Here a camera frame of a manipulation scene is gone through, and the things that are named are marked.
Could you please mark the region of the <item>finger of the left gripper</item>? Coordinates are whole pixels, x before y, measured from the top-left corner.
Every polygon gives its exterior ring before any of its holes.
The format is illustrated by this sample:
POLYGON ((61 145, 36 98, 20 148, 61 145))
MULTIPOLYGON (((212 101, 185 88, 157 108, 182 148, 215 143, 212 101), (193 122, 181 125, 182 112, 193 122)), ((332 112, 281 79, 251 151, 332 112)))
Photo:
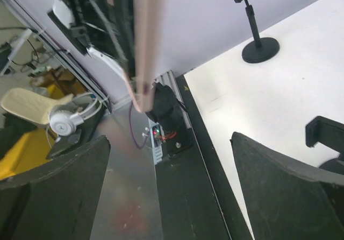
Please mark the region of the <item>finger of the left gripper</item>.
POLYGON ((71 20, 63 24, 53 11, 48 16, 73 46, 82 54, 93 47, 115 59, 128 76, 133 76, 133 0, 61 1, 71 12, 71 20))

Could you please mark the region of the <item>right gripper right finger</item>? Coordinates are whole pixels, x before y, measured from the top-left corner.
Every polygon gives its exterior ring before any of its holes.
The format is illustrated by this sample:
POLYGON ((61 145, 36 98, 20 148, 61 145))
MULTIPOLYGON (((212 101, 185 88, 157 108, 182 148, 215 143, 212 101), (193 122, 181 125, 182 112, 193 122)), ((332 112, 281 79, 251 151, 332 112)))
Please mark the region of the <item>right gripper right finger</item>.
POLYGON ((232 151, 255 239, 343 239, 343 175, 234 132, 232 151))

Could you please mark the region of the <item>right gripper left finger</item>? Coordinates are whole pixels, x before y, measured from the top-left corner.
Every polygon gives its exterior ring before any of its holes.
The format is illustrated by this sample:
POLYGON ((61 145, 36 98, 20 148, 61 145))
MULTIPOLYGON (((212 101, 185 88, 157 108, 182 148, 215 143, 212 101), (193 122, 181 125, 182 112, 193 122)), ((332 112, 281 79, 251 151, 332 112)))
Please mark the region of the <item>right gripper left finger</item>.
POLYGON ((100 136, 1 180, 1 239, 89 239, 109 155, 100 136))

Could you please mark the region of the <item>phone with pink case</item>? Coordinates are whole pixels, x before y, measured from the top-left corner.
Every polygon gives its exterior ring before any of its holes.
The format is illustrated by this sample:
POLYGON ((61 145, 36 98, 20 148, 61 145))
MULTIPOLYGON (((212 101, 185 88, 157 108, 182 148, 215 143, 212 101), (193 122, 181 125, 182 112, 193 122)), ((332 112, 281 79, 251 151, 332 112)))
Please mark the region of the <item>phone with pink case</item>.
POLYGON ((153 107, 153 80, 161 32, 163 0, 106 0, 110 35, 117 45, 124 79, 139 112, 153 107))

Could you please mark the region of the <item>black clamp phone stand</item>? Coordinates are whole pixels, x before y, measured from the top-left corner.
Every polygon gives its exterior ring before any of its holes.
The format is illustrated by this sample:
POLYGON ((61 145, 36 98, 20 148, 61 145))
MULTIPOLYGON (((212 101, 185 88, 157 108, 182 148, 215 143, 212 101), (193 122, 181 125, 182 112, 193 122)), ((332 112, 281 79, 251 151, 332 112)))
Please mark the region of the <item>black clamp phone stand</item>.
POLYGON ((319 168, 343 175, 343 124, 326 117, 315 117, 305 127, 305 144, 314 147, 317 143, 339 153, 337 158, 325 161, 319 168))

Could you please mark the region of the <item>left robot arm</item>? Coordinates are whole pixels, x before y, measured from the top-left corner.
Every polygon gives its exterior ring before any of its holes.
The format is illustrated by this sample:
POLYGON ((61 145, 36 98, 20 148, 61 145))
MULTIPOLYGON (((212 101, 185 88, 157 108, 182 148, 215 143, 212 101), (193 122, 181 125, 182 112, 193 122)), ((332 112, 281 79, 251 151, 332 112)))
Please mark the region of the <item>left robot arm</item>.
POLYGON ((168 130, 179 102, 156 82, 164 0, 56 0, 50 18, 83 54, 126 83, 133 105, 168 130))

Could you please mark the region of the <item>white headphones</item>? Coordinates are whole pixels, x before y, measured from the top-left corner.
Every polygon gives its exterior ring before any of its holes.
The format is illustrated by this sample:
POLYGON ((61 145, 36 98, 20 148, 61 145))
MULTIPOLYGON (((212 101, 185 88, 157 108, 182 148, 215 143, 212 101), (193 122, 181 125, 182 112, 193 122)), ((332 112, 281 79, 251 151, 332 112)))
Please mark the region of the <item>white headphones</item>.
POLYGON ((48 112, 49 128, 58 137, 70 136, 79 125, 100 112, 103 102, 87 92, 72 97, 67 103, 57 104, 48 112))

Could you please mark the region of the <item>cream plastic chair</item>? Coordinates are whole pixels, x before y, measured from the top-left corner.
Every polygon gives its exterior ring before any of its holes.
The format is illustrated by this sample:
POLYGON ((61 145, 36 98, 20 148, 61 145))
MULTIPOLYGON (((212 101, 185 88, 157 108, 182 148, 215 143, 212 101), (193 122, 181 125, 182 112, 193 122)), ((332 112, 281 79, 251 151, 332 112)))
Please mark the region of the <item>cream plastic chair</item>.
POLYGON ((13 88, 2 97, 1 107, 5 111, 34 124, 47 125, 50 111, 56 105, 65 105, 72 99, 73 94, 55 100, 24 88, 13 88))

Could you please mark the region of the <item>left circuit board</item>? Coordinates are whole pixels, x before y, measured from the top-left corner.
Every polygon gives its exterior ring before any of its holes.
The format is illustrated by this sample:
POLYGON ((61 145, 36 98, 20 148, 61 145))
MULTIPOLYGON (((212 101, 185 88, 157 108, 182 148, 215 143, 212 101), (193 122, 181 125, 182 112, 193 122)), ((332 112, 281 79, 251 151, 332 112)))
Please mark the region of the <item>left circuit board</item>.
POLYGON ((154 165, 162 161, 163 150, 161 137, 163 136, 163 131, 159 123, 155 123, 152 120, 148 120, 150 128, 150 139, 152 143, 152 154, 154 165))

